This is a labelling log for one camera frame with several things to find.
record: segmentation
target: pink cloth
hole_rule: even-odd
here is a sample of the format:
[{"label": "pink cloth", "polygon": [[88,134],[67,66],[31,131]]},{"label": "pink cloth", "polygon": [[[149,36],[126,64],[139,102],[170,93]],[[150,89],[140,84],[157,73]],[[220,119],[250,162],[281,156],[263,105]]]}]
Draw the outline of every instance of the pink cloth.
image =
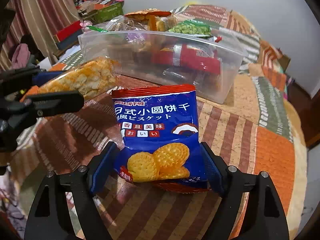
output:
[{"label": "pink cloth", "polygon": [[28,49],[28,45],[25,43],[21,43],[16,48],[13,56],[12,56],[12,68],[23,68],[27,65],[30,57],[30,51]]}]

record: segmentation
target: red book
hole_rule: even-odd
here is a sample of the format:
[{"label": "red book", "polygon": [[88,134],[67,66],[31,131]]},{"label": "red book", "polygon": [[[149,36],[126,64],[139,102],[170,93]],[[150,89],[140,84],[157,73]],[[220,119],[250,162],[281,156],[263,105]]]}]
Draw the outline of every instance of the red book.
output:
[{"label": "red book", "polygon": [[53,36],[53,39],[56,43],[59,43],[80,29],[80,21],[76,21],[68,25],[67,27],[63,28],[61,31],[58,31],[57,34]]}]

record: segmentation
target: yellow puffed snack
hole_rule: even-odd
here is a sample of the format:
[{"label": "yellow puffed snack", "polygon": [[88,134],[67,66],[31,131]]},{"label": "yellow puffed snack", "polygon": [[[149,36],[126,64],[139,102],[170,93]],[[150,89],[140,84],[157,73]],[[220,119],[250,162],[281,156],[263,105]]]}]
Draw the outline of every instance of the yellow puffed snack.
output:
[{"label": "yellow puffed snack", "polygon": [[145,182],[158,179],[159,167],[150,153],[139,152],[132,155],[128,159],[127,166],[134,182]]},{"label": "yellow puffed snack", "polygon": [[170,173],[172,170],[181,167],[189,158],[189,148],[183,143],[169,143],[153,153],[160,173]]},{"label": "yellow puffed snack", "polygon": [[116,61],[99,57],[63,73],[39,88],[39,93],[78,90],[89,100],[116,86],[113,66]]},{"label": "yellow puffed snack", "polygon": [[172,170],[169,173],[160,173],[159,174],[159,180],[160,179],[186,179],[190,176],[190,172],[185,167],[180,167],[175,170]]}]

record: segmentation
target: transparent plastic container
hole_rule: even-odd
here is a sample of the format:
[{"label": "transparent plastic container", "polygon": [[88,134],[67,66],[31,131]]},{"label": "transparent plastic container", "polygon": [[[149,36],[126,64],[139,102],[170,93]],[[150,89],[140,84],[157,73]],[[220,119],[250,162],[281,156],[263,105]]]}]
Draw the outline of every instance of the transparent plastic container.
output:
[{"label": "transparent plastic container", "polygon": [[118,60],[121,75],[161,85],[189,83],[197,95],[223,104],[246,52],[236,37],[217,42],[180,33],[90,31],[79,36],[84,60],[108,56]]}]

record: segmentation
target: striped curtain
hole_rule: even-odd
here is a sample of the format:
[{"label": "striped curtain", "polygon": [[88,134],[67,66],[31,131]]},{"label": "striped curtain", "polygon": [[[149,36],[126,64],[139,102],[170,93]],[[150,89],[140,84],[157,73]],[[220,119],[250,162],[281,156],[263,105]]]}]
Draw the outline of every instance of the striped curtain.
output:
[{"label": "striped curtain", "polygon": [[10,68],[8,52],[25,34],[31,34],[44,57],[55,63],[58,48],[52,35],[79,19],[73,0],[10,0],[7,8],[16,16],[1,50],[0,72]]}]

